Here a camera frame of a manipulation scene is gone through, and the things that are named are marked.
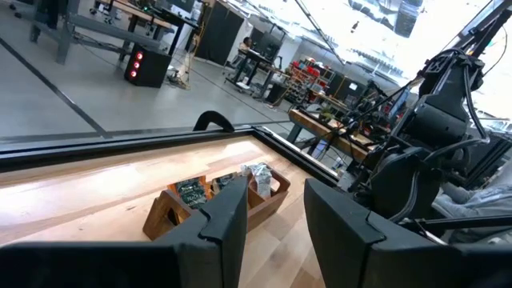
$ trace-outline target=standing desk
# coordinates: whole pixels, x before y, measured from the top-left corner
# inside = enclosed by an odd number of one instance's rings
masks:
[[[239,82],[240,75],[242,74],[243,68],[247,65],[249,60],[255,61],[256,64],[254,65],[254,68],[250,72],[250,76],[247,79],[246,84],[248,86],[250,85],[250,82],[253,80],[253,77],[256,75],[256,72],[258,72],[259,63],[264,62],[267,64],[272,64],[271,60],[261,56],[259,53],[256,53],[252,50],[244,51],[244,50],[238,49],[238,52],[241,54],[244,54],[246,57],[243,59],[242,63],[240,64],[240,68],[238,68],[237,73],[234,75],[234,77],[233,78],[226,77],[226,81],[231,82],[235,86],[238,86],[237,83]]]

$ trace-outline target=gray floor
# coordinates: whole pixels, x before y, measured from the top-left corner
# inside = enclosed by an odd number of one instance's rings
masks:
[[[89,14],[91,6],[92,0],[82,0],[80,13],[101,21],[103,16]],[[127,25],[126,16],[116,24]],[[211,63],[192,61],[190,90],[169,85],[161,89],[137,87],[123,79],[126,64],[118,62],[117,54],[72,45],[66,64],[59,65],[55,62],[56,42],[44,34],[37,44],[29,42],[29,31],[27,20],[15,18],[13,12],[0,3],[0,38],[107,132],[189,130],[206,110],[222,113],[235,125],[288,120],[287,102],[277,110],[269,109],[249,95],[239,93],[230,83],[224,83],[222,69]],[[101,41],[122,44],[105,35],[78,31]],[[182,66],[185,60],[182,55],[183,51],[176,52],[174,66]],[[55,139],[66,138],[67,134],[80,134],[82,138],[97,136],[89,124],[3,47],[0,61],[9,67],[0,70],[0,142],[10,142],[16,137],[31,141],[47,134]],[[262,82],[264,77],[259,74],[256,81]],[[293,124],[282,122],[266,126],[285,137]],[[312,136],[303,131],[299,140]],[[336,157],[335,152],[329,151],[324,157],[326,164],[330,165]]]

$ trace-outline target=box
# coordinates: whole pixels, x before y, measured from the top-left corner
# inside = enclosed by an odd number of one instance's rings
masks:
[[[268,199],[264,199],[256,193],[255,183],[251,181],[252,175],[248,177],[250,184],[247,191],[247,209],[249,210],[247,232],[272,216],[288,195],[290,181],[272,168],[270,168],[270,172],[272,178],[279,182],[279,187],[276,190],[271,190],[271,196]],[[153,201],[142,231],[151,240],[155,240],[185,221],[193,213],[197,213],[197,211],[188,207],[174,192],[164,190]]]

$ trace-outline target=wooden table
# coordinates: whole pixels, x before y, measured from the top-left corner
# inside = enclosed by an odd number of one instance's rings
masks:
[[[288,116],[290,117],[290,120],[295,124],[294,128],[292,129],[292,131],[288,135],[288,138],[286,139],[288,140],[288,142],[295,143],[302,129],[308,130],[315,136],[325,135],[330,132],[330,129],[318,123],[318,120],[312,119],[310,116],[304,114],[299,110],[290,110]],[[340,125],[340,123],[335,120],[331,120],[329,125],[332,126],[333,128],[336,128]],[[361,144],[367,144],[371,142],[371,140],[362,135],[352,135],[351,137],[353,140],[358,141]],[[322,139],[325,141],[329,141],[331,138],[332,134],[328,134]],[[344,138],[336,137],[336,139],[333,141],[333,146],[340,149],[343,153],[347,155],[351,155],[353,153],[355,160],[358,162],[362,161],[368,154],[367,150],[364,150],[363,148],[353,143],[351,144],[348,140]]]
[[[100,2],[102,4],[106,4],[107,6],[110,4],[110,0],[96,0],[96,2]],[[140,10],[138,7],[136,7],[135,5],[131,4],[127,0],[114,0],[113,6],[115,8],[117,8],[117,9],[123,11],[123,12],[126,12],[128,14],[136,16],[137,18],[140,18],[140,19],[151,21],[151,19],[153,18],[151,15],[149,15],[148,13]],[[159,18],[154,18],[153,23],[158,25],[158,26],[165,27],[165,28],[171,28],[172,27],[172,25],[170,23],[165,22],[165,21],[163,21],[163,20],[161,20]]]
[[[107,4],[109,5],[110,4],[110,0],[96,0],[97,2],[101,2],[103,4]],[[140,10],[138,7],[136,7],[135,5],[129,3],[127,0],[114,0],[113,1],[113,7],[117,8],[117,9],[120,9],[122,10],[123,12],[126,12],[128,14],[131,14],[131,18],[130,18],[130,24],[128,25],[128,31],[129,32],[134,32],[135,31],[135,27],[137,25],[137,21],[139,19],[145,19],[147,21],[153,21],[154,24],[157,25],[157,29],[154,31],[154,34],[153,34],[153,39],[157,40],[158,39],[158,36],[160,35],[160,29],[161,27],[164,27],[164,28],[171,28],[172,26],[176,26],[177,29],[174,33],[174,39],[173,39],[173,42],[170,44],[170,48],[169,48],[169,52],[168,52],[168,55],[170,55],[171,57],[173,56],[174,54],[174,50],[176,49],[176,46],[178,44],[178,39],[179,39],[179,36],[181,35],[182,33],[182,30],[183,30],[183,26],[185,24],[188,24],[190,26],[192,26],[192,28],[194,29],[197,29],[198,28],[198,25],[196,23],[193,23],[192,21],[190,20],[186,20],[184,18],[181,18],[179,17],[178,15],[170,12],[170,11],[166,11],[167,14],[169,15],[168,18],[166,18],[166,20],[163,20],[163,19],[160,19],[160,18],[157,18],[151,14],[148,14],[142,10]],[[129,42],[125,41],[122,45],[123,48],[128,48],[130,45]],[[124,59],[125,55],[124,54],[121,54],[119,56],[119,59],[122,61]]]
[[[149,241],[142,226],[167,184],[258,162],[291,186],[278,212],[248,233],[240,287],[324,287],[304,212],[310,175],[251,136],[1,174],[0,243]]]

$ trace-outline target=gray fabric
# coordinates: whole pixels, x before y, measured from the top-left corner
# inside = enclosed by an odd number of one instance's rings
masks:
[[[483,190],[464,190],[453,184],[442,186],[433,208],[447,218],[468,218],[512,214],[512,185],[493,186]],[[450,242],[476,242],[512,226],[456,230]]]

